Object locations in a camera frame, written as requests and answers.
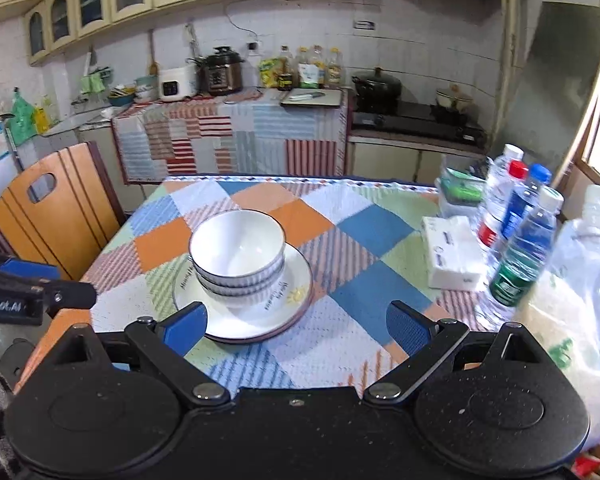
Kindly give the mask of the white plate with sun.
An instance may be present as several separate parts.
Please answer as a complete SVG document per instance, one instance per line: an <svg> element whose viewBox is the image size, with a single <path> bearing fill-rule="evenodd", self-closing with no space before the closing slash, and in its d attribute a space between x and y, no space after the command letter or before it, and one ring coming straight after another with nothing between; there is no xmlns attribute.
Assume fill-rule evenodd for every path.
<svg viewBox="0 0 600 480"><path fill-rule="evenodd" d="M207 310L206 336L223 344L246 344L274 337L299 321L309 307L313 278L309 263L287 245L282 273L252 295L223 297L209 292L185 260L176 271L173 300L178 310L194 301Z"/></svg>

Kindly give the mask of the white bowl dark rim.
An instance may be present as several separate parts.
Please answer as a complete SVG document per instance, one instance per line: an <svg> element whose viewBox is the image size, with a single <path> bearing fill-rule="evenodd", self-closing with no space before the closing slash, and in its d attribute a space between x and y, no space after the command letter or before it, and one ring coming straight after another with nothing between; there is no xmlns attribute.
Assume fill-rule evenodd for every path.
<svg viewBox="0 0 600 480"><path fill-rule="evenodd" d="M231 210L204 220L188 251L198 270L218 278L251 278L284 254L286 235L277 220L255 210Z"/></svg>

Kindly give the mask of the pink bear carrot plate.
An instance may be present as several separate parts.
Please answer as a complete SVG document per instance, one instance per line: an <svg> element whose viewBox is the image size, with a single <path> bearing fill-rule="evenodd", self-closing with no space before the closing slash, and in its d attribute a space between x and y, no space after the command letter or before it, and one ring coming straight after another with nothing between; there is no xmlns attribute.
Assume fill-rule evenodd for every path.
<svg viewBox="0 0 600 480"><path fill-rule="evenodd" d="M268 312L246 314L215 311L207 308L208 326L206 336L223 344L249 344L260 342L280 334L299 321L312 297L312 286L294 288L282 286L274 304Z"/></svg>

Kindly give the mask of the white ribbed bowl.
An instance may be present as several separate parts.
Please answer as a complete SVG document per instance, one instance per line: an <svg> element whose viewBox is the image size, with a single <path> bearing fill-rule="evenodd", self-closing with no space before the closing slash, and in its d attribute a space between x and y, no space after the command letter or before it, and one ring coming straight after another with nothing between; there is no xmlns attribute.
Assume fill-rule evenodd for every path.
<svg viewBox="0 0 600 480"><path fill-rule="evenodd" d="M265 269L244 276L217 276L204 271L196 263L193 264L196 277L204 288L221 296L246 296L260 292L260 290L272 285L282 274L285 258L276 258Z"/></svg>

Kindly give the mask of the white tissue pack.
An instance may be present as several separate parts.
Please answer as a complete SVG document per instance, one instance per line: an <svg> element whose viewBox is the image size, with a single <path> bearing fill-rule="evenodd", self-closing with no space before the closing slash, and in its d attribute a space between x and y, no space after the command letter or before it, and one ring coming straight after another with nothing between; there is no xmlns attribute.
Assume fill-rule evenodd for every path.
<svg viewBox="0 0 600 480"><path fill-rule="evenodd" d="M475 292L483 280L483 251L465 216L422 218L428 286Z"/></svg>

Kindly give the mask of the red label water bottle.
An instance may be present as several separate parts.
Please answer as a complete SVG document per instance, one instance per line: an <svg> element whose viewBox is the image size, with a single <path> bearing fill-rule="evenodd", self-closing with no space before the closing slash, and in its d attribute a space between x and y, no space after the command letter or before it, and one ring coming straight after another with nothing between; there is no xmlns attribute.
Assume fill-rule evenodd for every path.
<svg viewBox="0 0 600 480"><path fill-rule="evenodd" d="M513 189L527 174L528 167L522 160L512 160L488 182L477 229L477 238L482 249L490 248L498 238Z"/></svg>

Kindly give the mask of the green label water bottle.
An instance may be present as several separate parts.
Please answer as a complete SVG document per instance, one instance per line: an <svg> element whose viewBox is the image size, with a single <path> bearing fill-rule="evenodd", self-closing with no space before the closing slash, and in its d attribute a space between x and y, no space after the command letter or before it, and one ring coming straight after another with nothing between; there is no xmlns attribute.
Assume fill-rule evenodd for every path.
<svg viewBox="0 0 600 480"><path fill-rule="evenodd" d="M496 332L510 321L524 295L538 281L553 250L563 202L562 194L543 186L536 205L509 237L476 305L477 322L486 330Z"/></svg>

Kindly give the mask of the green plastic bag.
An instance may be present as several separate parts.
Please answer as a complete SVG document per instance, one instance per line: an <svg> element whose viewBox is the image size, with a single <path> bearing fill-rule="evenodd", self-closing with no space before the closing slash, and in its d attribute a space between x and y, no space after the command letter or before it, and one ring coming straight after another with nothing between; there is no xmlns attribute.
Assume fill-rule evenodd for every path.
<svg viewBox="0 0 600 480"><path fill-rule="evenodd" d="M36 135L33 120L34 107L23 99L18 87L12 94L12 118L8 121L8 128L15 146L20 146Z"/></svg>

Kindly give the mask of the clear box green items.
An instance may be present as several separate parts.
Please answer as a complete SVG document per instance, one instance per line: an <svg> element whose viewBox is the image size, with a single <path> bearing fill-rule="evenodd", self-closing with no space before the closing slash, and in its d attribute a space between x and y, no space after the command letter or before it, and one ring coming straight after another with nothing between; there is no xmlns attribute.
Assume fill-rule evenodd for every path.
<svg viewBox="0 0 600 480"><path fill-rule="evenodd" d="M434 185L439 193L440 214L444 218L472 218L482 204L486 181L465 171L442 166Z"/></svg>

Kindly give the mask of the striped patchwork counter cloth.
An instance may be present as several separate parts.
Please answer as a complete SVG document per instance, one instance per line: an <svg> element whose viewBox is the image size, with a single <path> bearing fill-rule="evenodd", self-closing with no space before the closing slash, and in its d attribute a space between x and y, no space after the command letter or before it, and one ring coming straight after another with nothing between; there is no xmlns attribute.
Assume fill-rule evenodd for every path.
<svg viewBox="0 0 600 480"><path fill-rule="evenodd" d="M351 98L326 90L291 103L285 92L135 104L112 120L128 183L193 174L340 177L346 166Z"/></svg>

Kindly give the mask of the black gas stove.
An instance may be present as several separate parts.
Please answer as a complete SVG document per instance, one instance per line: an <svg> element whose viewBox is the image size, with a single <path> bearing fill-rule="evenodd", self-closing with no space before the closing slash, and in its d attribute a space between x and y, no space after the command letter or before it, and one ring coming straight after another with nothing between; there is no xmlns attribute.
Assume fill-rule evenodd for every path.
<svg viewBox="0 0 600 480"><path fill-rule="evenodd" d="M420 136L483 148L486 132L468 115L434 104L398 101L387 106L359 105L352 126L382 132Z"/></svg>

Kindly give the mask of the small pot on stove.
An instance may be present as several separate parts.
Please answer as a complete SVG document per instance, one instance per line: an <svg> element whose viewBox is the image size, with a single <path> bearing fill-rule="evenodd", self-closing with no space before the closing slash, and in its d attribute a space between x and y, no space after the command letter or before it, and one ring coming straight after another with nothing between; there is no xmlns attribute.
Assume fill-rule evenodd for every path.
<svg viewBox="0 0 600 480"><path fill-rule="evenodd" d="M471 107L474 99L463 92L458 84L450 84L449 87L439 88L436 91L436 102L447 110L464 113Z"/></svg>

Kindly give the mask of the white rice cooker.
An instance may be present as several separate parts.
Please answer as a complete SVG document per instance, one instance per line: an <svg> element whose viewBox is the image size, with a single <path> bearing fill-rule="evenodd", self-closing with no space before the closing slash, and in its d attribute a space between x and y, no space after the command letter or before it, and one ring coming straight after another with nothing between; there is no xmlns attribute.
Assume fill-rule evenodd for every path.
<svg viewBox="0 0 600 480"><path fill-rule="evenodd" d="M183 101L196 96L197 75L194 64L177 68L162 68L158 73L158 93L161 101Z"/></svg>

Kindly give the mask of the black wok with lid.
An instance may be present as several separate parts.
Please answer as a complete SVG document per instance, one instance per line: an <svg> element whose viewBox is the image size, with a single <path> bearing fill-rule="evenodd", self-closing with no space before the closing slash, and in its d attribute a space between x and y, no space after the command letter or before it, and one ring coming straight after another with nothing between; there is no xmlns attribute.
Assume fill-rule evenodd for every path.
<svg viewBox="0 0 600 480"><path fill-rule="evenodd" d="M363 112L394 112L400 103L402 82L380 67L352 75L356 106Z"/></svg>

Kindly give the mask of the oil bottle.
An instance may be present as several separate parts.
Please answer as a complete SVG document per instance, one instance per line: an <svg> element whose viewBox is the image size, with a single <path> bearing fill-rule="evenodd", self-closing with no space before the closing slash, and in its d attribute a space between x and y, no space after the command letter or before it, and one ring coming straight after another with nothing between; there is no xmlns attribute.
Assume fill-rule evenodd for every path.
<svg viewBox="0 0 600 480"><path fill-rule="evenodd" d="M325 87L337 89L342 85L341 52L337 47L332 47L325 62Z"/></svg>

